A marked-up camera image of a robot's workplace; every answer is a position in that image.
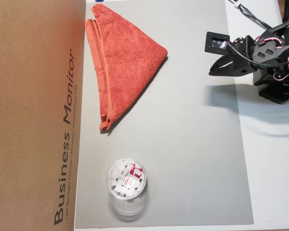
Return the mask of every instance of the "white table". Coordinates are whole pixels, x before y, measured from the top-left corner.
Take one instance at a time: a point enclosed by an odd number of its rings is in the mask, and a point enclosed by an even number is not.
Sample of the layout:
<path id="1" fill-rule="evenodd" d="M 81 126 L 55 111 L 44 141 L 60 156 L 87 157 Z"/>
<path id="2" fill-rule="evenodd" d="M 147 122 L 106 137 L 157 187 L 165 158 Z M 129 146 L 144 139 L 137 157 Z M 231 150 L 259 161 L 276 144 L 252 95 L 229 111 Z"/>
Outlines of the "white table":
<path id="1" fill-rule="evenodd" d="M 246 0 L 242 3 L 270 26 L 282 23 L 277 0 Z M 231 40 L 246 35 L 256 38 L 262 34 L 264 29 L 244 17 L 230 1 L 225 0 L 225 4 Z M 285 105 L 277 105 L 259 97 L 259 90 L 252 83 L 252 74 L 236 78 L 236 90 L 254 225 L 124 227 L 106 230 L 289 229 L 289 102 Z"/>

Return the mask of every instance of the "robotic arm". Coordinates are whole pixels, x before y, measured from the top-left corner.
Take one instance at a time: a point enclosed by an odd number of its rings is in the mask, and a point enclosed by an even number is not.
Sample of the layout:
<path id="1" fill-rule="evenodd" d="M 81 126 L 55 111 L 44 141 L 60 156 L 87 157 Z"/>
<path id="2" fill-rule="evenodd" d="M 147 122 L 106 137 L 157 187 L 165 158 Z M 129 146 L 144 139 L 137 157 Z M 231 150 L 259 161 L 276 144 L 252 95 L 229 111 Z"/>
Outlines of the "robotic arm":
<path id="1" fill-rule="evenodd" d="M 210 69 L 210 76 L 240 77 L 253 72 L 254 85 L 267 84 L 259 95 L 275 103 L 289 99 L 289 21 L 266 30 L 255 40 L 247 35 L 207 33 L 206 52 L 223 54 Z"/>

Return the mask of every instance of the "gray mat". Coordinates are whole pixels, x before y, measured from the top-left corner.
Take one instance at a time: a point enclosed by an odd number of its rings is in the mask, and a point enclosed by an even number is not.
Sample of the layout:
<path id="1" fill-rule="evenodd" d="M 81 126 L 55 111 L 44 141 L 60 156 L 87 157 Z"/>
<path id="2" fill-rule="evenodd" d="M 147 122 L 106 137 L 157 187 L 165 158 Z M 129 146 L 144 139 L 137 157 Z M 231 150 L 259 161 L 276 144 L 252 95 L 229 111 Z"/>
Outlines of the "gray mat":
<path id="1" fill-rule="evenodd" d="M 224 1 L 105 2 L 168 50 L 168 59 L 111 134 L 85 39 L 76 228 L 252 224 L 233 77 L 208 76 L 218 55 L 207 31 L 228 34 Z M 87 4 L 86 18 L 94 18 Z M 131 157 L 148 172 L 143 195 L 114 200 L 105 176 Z"/>

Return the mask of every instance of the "folded towel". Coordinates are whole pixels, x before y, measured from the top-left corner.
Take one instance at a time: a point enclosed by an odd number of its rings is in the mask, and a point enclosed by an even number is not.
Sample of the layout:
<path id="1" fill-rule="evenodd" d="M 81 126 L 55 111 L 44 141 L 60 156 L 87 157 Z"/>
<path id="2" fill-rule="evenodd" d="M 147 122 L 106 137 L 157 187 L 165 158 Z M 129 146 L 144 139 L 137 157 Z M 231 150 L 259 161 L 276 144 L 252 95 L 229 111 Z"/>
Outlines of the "folded towel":
<path id="1" fill-rule="evenodd" d="M 100 96 L 101 125 L 110 126 L 132 105 L 167 56 L 167 50 L 102 4 L 85 22 Z"/>

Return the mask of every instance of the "white wire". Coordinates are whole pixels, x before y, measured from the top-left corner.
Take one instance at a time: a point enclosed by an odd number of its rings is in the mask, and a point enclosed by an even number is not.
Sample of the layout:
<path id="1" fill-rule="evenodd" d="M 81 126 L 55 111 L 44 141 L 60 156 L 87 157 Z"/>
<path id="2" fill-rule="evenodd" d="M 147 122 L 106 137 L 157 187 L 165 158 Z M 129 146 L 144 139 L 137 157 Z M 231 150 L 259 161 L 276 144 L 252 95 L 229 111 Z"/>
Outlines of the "white wire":
<path id="1" fill-rule="evenodd" d="M 274 70 L 274 75 L 273 75 L 273 78 L 275 79 L 275 80 L 277 80 L 277 81 L 283 81 L 285 78 L 287 78 L 288 76 L 289 76 L 289 74 L 288 75 L 286 75 L 285 77 L 283 77 L 283 78 L 275 78 L 275 70 Z"/>

